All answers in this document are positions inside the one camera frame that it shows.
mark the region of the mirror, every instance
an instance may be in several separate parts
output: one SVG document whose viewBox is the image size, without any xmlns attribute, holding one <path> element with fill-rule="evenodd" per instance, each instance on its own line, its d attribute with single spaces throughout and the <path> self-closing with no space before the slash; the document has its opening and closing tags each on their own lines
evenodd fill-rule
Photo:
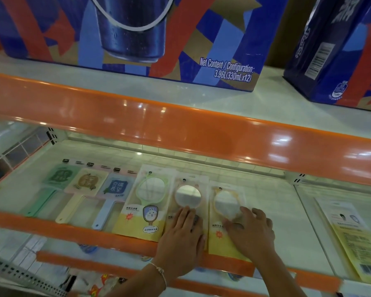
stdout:
<svg viewBox="0 0 371 297">
<path fill-rule="evenodd" d="M 161 178 L 150 177 L 139 185 L 136 196 L 142 201 L 142 205 L 159 203 L 165 197 L 165 183 Z"/>
<path fill-rule="evenodd" d="M 181 207 L 188 205 L 190 208 L 197 208 L 201 204 L 202 196 L 196 187 L 183 185 L 177 189 L 174 199 Z"/>
<path fill-rule="evenodd" d="M 240 206 L 238 199 L 231 192 L 223 190 L 214 197 L 214 209 L 228 220 L 233 220 L 242 214 Z"/>
</svg>

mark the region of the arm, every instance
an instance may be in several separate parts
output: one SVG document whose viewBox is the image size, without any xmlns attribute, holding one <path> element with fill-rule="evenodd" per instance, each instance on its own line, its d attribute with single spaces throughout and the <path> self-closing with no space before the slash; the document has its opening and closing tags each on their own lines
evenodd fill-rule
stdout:
<svg viewBox="0 0 371 297">
<path fill-rule="evenodd" d="M 180 209 L 159 240 L 157 254 L 151 261 L 163 269 L 168 286 L 197 266 L 205 240 L 203 219 L 195 217 L 195 209 L 190 210 L 188 206 Z M 107 297 L 158 297 L 165 288 L 162 275 L 156 267 L 148 264 Z"/>
<path fill-rule="evenodd" d="M 241 207 L 241 211 L 243 228 L 228 220 L 224 221 L 224 226 L 237 249 L 249 258 L 260 272 L 269 296 L 306 297 L 275 252 L 272 220 L 267 219 L 265 213 L 256 208 L 251 212 L 248 208 Z"/>
</svg>

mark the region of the bucket handle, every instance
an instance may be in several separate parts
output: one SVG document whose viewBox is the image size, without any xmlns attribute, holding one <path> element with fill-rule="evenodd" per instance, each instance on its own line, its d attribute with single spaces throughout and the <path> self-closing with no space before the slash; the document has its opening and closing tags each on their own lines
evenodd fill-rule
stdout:
<svg viewBox="0 0 371 297">
<path fill-rule="evenodd" d="M 124 24 L 121 24 L 120 22 L 118 22 L 116 19 L 114 19 L 111 15 L 109 15 L 104 9 L 102 6 L 100 6 L 99 2 L 97 0 L 92 0 L 92 2 L 95 4 L 95 6 L 97 7 L 97 9 L 99 9 L 99 11 L 109 20 L 109 22 L 116 26 L 116 27 L 119 27 L 119 28 L 122 28 L 122 29 L 125 29 L 125 30 L 129 30 L 129 31 L 145 31 L 145 30 L 149 30 L 151 28 L 153 28 L 155 25 L 157 25 L 160 21 L 162 21 L 166 14 L 168 13 L 172 3 L 173 3 L 174 0 L 168 0 L 168 4 L 166 5 L 165 9 L 163 10 L 163 12 L 159 15 L 159 17 L 154 20 L 153 22 L 145 25 L 145 26 L 141 26 L 141 27 L 131 27 L 131 26 L 127 26 L 127 25 L 124 25 Z"/>
</svg>

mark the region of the barcode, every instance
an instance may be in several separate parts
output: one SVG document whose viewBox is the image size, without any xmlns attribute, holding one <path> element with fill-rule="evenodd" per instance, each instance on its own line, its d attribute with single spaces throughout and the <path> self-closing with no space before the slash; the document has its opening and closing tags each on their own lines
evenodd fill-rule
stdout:
<svg viewBox="0 0 371 297">
<path fill-rule="evenodd" d="M 331 51 L 334 49 L 335 44 L 321 43 L 319 49 L 317 50 L 314 58 L 312 59 L 310 65 L 308 66 L 305 76 L 316 79 L 317 75 L 320 73 L 327 58 L 330 56 Z"/>
<path fill-rule="evenodd" d="M 370 265 L 360 265 L 361 269 L 365 274 L 371 275 L 371 266 Z"/>
</svg>

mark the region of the cardboard box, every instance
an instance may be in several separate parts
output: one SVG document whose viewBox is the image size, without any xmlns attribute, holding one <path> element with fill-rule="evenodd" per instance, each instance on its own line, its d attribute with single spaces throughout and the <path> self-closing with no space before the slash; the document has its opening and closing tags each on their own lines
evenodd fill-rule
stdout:
<svg viewBox="0 0 371 297">
<path fill-rule="evenodd" d="M 287 0 L 0 0 L 7 55 L 252 91 Z"/>
<path fill-rule="evenodd" d="M 284 77 L 313 102 L 371 110 L 371 0 L 337 0 L 317 32 L 301 39 Z"/>
</svg>

